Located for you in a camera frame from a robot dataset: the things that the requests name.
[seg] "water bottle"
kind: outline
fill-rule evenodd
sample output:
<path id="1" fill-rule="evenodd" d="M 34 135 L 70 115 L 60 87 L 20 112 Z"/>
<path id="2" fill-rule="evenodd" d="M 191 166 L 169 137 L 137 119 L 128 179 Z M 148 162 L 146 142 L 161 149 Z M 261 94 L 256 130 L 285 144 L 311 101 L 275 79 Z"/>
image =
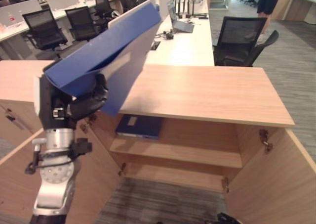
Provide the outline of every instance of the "water bottle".
<path id="1" fill-rule="evenodd" d="M 9 15 L 9 19 L 10 19 L 10 21 L 12 22 L 12 25 L 15 25 L 15 18 L 13 17 L 13 15 L 9 12 L 8 13 L 8 15 Z"/>

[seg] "cabinet hinge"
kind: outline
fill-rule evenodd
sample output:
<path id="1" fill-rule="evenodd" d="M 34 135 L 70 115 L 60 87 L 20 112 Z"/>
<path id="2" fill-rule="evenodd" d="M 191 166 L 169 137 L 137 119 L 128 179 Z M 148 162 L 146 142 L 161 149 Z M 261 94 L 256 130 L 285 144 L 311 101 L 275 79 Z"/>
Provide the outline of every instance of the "cabinet hinge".
<path id="1" fill-rule="evenodd" d="M 273 149 L 273 144 L 268 142 L 269 140 L 269 133 L 268 130 L 260 129 L 259 136 L 261 143 L 265 146 L 265 153 L 268 154 Z"/>
<path id="2" fill-rule="evenodd" d="M 229 187 L 228 187 L 228 185 L 229 185 L 229 180 L 228 180 L 227 177 L 225 177 L 225 178 L 222 179 L 222 185 L 223 185 L 224 192 L 225 192 L 226 194 L 229 193 Z"/>
<path id="3" fill-rule="evenodd" d="M 86 120 L 80 124 L 80 129 L 86 134 L 91 125 L 97 120 L 96 114 L 91 114 Z"/>
<path id="4" fill-rule="evenodd" d="M 123 163 L 122 167 L 120 168 L 120 171 L 118 173 L 118 176 L 121 176 L 123 174 L 123 171 L 125 170 L 125 168 L 126 168 L 126 163 Z"/>

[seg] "wooden cabinet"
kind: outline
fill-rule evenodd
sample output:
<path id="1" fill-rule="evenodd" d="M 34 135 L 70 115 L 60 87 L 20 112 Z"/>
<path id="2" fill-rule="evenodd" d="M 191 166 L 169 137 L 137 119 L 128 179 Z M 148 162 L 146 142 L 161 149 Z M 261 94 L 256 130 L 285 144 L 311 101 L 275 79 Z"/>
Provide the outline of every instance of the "wooden cabinet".
<path id="1" fill-rule="evenodd" d="M 159 140 L 117 136 L 124 113 L 163 117 Z M 293 126 L 261 68 L 146 67 L 118 116 L 97 112 L 78 124 L 77 137 L 94 150 L 82 157 L 67 223 L 93 222 L 122 167 L 126 177 L 224 193 L 230 214 L 244 224 L 313 224 L 316 165 Z M 0 212 L 23 219 L 39 182 L 23 175 L 30 140 L 0 161 L 0 192 L 8 192 Z"/>
<path id="2" fill-rule="evenodd" d="M 41 128 L 33 103 L 0 100 L 0 137 L 17 146 Z"/>
<path id="3" fill-rule="evenodd" d="M 76 192 L 67 224 L 92 223 L 124 178 L 124 173 L 92 130 L 84 133 L 80 129 L 84 124 L 84 121 L 78 123 L 76 138 L 88 138 L 93 144 L 93 152 L 79 158 L 81 170 L 76 178 Z M 32 160 L 31 141 L 35 137 L 44 137 L 42 129 L 0 161 L 0 213 L 24 220 L 30 220 L 32 216 L 40 187 L 38 171 L 32 176 L 24 174 Z"/>

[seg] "chair armrest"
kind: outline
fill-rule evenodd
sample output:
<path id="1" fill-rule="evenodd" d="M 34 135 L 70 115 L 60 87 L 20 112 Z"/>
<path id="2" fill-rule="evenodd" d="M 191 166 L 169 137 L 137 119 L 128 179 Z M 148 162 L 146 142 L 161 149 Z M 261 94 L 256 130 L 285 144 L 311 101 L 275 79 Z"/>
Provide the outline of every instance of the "chair armrest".
<path id="1" fill-rule="evenodd" d="M 230 66 L 230 65 L 227 64 L 228 61 L 239 62 L 241 66 L 242 66 L 242 64 L 244 62 L 244 60 L 242 60 L 241 58 L 238 58 L 238 57 L 225 56 L 224 59 L 223 59 L 224 66 Z"/>

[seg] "cabinet door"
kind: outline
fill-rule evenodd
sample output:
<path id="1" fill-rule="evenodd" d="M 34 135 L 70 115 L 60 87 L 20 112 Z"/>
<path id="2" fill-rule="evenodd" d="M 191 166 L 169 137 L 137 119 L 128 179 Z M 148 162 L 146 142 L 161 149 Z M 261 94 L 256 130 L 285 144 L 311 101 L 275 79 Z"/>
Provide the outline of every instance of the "cabinet door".
<path id="1" fill-rule="evenodd" d="M 42 128 L 39 117 L 35 113 L 33 103 L 20 102 L 20 101 L 0 101 L 0 105 L 6 110 L 7 113 L 12 114 L 22 127 L 35 133 Z"/>
<path id="2" fill-rule="evenodd" d="M 86 137 L 92 142 L 93 151 L 81 156 L 81 170 L 76 178 L 76 192 L 67 224 L 93 223 L 99 212 L 123 179 L 120 169 L 98 138 L 89 130 L 84 134 L 76 130 L 76 138 Z M 18 146 L 0 161 L 0 213 L 29 220 L 37 192 L 40 176 L 24 174 L 32 158 L 31 140 L 44 137 L 41 130 Z"/>
<path id="3" fill-rule="evenodd" d="M 229 185 L 229 213 L 244 224 L 315 224 L 316 165 L 289 129 L 278 129 Z"/>
<path id="4" fill-rule="evenodd" d="M 23 126 L 16 118 L 6 113 L 0 105 L 0 137 L 13 146 L 17 146 L 32 135 L 31 131 Z"/>

